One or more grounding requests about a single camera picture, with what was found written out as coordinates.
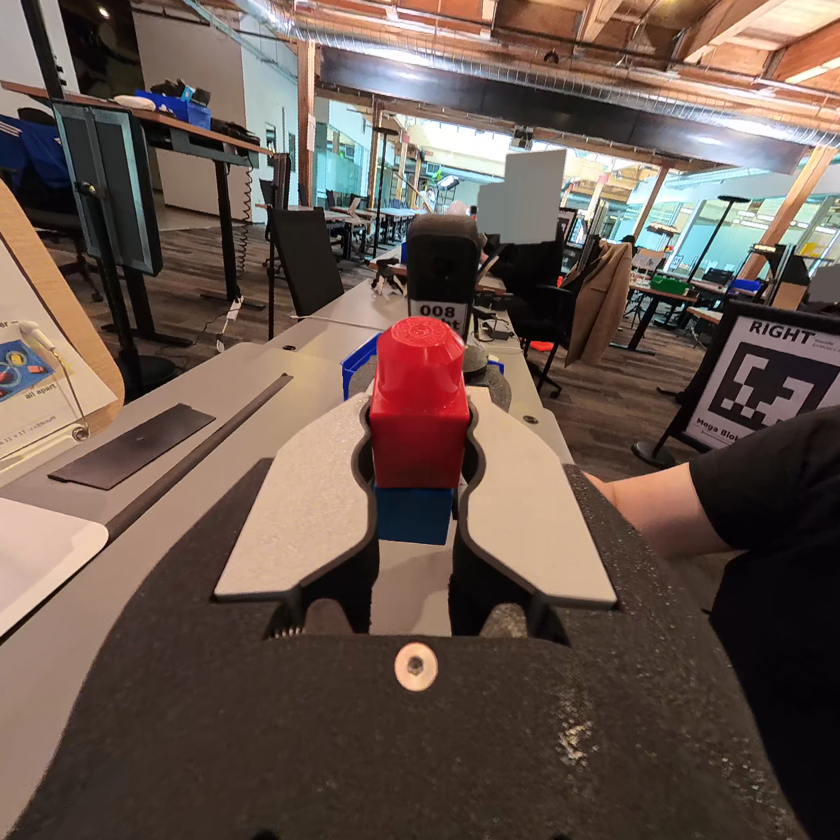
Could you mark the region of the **blue jacket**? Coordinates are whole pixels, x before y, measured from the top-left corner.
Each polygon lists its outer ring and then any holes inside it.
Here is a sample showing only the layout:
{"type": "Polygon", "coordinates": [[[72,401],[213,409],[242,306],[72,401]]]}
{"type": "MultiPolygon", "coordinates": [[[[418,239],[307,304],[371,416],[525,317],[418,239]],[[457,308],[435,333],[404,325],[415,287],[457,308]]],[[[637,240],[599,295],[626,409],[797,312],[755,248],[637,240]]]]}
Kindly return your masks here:
{"type": "Polygon", "coordinates": [[[10,171],[8,178],[14,190],[29,167],[48,187],[70,187],[67,161],[55,126],[2,115],[1,166],[10,171]]]}

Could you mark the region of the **red mega block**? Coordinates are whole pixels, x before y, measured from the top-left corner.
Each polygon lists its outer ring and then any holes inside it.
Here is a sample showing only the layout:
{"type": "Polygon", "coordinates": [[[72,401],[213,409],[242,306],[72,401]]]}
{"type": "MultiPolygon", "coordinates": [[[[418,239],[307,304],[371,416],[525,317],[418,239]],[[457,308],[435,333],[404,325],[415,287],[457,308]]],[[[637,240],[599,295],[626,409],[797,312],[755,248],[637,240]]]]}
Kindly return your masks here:
{"type": "Polygon", "coordinates": [[[465,351],[447,324],[424,316],[379,337],[368,414],[378,487],[457,487],[470,422],[465,351]]]}

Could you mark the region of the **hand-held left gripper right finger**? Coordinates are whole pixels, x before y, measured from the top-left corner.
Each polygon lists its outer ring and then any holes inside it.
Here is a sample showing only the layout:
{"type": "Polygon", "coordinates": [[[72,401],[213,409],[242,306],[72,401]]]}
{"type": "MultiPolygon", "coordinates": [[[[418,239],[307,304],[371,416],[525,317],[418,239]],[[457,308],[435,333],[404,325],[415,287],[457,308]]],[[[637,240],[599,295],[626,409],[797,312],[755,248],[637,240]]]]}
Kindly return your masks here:
{"type": "Polygon", "coordinates": [[[471,412],[458,498],[458,536],[479,559],[553,606],[609,611],[606,568],[557,454],[491,401],[471,412]]]}

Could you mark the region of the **printed instruction sheet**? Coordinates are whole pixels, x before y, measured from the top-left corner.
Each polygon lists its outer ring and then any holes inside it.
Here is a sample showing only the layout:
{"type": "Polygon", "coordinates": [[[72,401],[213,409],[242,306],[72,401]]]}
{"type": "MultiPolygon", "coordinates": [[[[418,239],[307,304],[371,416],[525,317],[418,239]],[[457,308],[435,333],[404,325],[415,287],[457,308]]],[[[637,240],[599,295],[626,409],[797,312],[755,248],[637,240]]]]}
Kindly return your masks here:
{"type": "Polygon", "coordinates": [[[2,242],[2,468],[39,449],[90,437],[94,420],[119,410],[110,385],[68,337],[8,244],[2,242]]]}

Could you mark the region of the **blue plastic bin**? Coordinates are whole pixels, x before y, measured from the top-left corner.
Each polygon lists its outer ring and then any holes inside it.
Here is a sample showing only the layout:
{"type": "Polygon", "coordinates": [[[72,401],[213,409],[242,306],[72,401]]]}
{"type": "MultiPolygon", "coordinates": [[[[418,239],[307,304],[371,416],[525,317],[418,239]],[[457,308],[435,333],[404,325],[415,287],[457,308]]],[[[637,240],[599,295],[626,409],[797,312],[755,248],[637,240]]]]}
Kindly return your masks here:
{"type": "Polygon", "coordinates": [[[189,123],[199,129],[210,130],[212,128],[212,112],[207,106],[150,91],[136,90],[134,95],[153,102],[154,110],[164,114],[164,116],[189,123]]]}
{"type": "MultiPolygon", "coordinates": [[[[366,393],[372,388],[377,360],[377,342],[380,334],[366,341],[342,361],[343,398],[366,393]]],[[[503,365],[491,359],[486,351],[468,343],[463,360],[465,385],[483,387],[490,393],[491,401],[502,410],[511,405],[511,386],[503,374],[503,365]]]]}

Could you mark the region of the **blue mega block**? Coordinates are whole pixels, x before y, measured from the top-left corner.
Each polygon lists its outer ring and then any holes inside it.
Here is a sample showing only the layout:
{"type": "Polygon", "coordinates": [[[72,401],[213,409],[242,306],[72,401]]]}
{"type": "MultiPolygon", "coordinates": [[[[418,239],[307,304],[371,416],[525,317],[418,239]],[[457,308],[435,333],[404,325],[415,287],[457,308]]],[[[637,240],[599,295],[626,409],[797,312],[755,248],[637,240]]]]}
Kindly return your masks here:
{"type": "Polygon", "coordinates": [[[380,540],[445,545],[455,501],[453,489],[374,486],[380,540]]]}

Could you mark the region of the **black office chair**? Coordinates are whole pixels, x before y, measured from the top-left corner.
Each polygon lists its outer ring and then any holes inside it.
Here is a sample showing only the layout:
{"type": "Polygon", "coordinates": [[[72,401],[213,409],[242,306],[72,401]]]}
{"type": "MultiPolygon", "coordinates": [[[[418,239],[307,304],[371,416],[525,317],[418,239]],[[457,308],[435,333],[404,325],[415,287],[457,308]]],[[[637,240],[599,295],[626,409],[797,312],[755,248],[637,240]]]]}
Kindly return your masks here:
{"type": "Polygon", "coordinates": [[[535,385],[541,393],[543,385],[548,384],[552,391],[550,398],[556,400],[562,386],[550,378],[553,360],[559,349],[568,350],[571,346],[574,310],[578,291],[563,287],[537,286],[535,298],[527,303],[526,312],[519,319],[512,318],[511,323],[519,337],[528,370],[537,375],[535,385]],[[543,367],[529,360],[529,351],[537,343],[549,345],[549,356],[543,367]]]}

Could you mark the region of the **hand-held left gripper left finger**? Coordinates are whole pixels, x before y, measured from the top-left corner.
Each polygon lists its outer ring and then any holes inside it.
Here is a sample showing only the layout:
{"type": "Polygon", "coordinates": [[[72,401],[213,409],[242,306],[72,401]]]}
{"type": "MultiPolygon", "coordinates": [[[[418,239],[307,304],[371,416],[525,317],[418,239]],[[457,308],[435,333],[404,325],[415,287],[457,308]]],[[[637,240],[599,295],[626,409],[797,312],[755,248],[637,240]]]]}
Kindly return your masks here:
{"type": "Polygon", "coordinates": [[[370,617],[380,570],[368,424],[351,397],[277,451],[214,590],[220,602],[276,602],[304,617],[315,601],[370,617]]]}

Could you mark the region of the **wooden standing desk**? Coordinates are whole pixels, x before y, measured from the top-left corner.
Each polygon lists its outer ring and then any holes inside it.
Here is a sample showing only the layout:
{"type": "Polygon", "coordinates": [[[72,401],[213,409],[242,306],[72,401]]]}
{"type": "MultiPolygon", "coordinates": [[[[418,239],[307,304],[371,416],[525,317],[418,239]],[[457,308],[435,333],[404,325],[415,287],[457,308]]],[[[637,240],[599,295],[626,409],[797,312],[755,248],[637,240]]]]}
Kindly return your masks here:
{"type": "Polygon", "coordinates": [[[143,135],[148,146],[155,149],[173,151],[192,157],[214,162],[217,184],[217,206],[222,237],[224,259],[225,292],[203,291],[201,297],[207,300],[233,303],[238,291],[237,264],[235,251],[235,231],[230,196],[228,175],[232,166],[242,166],[251,172],[259,165],[259,157],[273,155],[257,143],[202,129],[175,119],[172,116],[141,108],[129,108],[129,111],[143,124],[143,135]]]}

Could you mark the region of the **wooden display board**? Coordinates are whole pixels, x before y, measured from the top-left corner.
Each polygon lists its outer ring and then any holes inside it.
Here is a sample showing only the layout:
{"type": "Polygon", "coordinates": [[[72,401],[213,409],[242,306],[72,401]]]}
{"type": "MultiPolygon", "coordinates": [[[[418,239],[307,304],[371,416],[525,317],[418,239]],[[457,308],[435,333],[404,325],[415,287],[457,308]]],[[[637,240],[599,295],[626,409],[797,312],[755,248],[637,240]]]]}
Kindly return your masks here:
{"type": "Polygon", "coordinates": [[[110,404],[88,415],[90,435],[104,432],[123,408],[125,386],[116,361],[82,308],[9,187],[1,183],[2,249],[56,329],[113,394],[110,404]]]}

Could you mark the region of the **person's right forearm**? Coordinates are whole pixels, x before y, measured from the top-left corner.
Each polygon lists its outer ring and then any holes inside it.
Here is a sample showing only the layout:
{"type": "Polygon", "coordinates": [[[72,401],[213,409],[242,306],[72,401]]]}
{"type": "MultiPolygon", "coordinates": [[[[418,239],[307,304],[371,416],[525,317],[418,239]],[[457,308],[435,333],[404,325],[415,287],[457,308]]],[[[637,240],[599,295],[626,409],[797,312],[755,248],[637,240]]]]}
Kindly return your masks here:
{"type": "Polygon", "coordinates": [[[674,560],[732,550],[711,526],[688,464],[612,482],[584,476],[659,557],[674,560]]]}

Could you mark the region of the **black floor lamp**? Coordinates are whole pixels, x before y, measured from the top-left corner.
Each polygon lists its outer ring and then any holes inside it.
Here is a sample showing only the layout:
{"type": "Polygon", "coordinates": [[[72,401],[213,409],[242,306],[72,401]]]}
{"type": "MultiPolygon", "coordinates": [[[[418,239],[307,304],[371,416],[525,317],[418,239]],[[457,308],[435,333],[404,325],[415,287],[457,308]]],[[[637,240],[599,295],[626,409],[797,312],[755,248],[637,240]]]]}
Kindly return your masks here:
{"type": "Polygon", "coordinates": [[[752,198],[745,197],[745,196],[736,196],[736,195],[729,195],[729,194],[721,194],[717,196],[717,200],[719,202],[723,202],[725,204],[723,211],[716,223],[716,226],[712,229],[707,242],[704,244],[703,249],[699,253],[697,259],[695,260],[693,266],[691,267],[690,273],[687,276],[686,282],[690,282],[695,279],[699,268],[701,267],[702,260],[706,257],[712,243],[715,241],[715,238],[718,236],[721,227],[723,226],[724,222],[727,220],[727,217],[735,205],[744,205],[750,204],[752,198]]]}

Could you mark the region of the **person's black shirt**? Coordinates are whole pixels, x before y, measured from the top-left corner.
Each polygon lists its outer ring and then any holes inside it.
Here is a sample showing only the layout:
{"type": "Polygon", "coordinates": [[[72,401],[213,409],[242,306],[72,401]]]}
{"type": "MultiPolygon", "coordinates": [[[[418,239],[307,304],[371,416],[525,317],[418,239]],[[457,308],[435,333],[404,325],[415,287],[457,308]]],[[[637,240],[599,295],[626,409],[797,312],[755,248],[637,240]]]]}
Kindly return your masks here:
{"type": "Polygon", "coordinates": [[[710,612],[784,796],[810,838],[839,838],[839,409],[694,458],[730,549],[710,612]]]}

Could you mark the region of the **black rectangular pad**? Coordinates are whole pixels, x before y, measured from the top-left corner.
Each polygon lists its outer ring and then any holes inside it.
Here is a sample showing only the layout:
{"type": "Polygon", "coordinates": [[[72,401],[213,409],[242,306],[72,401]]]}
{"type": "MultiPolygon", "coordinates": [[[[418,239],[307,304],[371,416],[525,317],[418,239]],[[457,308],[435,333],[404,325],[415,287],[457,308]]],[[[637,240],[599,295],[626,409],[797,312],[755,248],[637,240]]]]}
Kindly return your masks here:
{"type": "Polygon", "coordinates": [[[186,404],[176,404],[49,473],[48,478],[111,490],[215,419],[186,404]]]}

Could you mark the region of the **black white pattern sign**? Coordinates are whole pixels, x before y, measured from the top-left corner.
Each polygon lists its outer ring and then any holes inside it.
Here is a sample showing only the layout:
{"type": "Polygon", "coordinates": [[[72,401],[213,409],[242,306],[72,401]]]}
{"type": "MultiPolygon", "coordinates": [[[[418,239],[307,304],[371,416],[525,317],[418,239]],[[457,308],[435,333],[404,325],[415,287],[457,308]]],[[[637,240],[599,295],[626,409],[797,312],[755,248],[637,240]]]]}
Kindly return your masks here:
{"type": "Polygon", "coordinates": [[[676,464],[670,439],[706,453],[838,403],[838,306],[811,312],[733,302],[660,439],[631,449],[666,469],[676,464]]]}

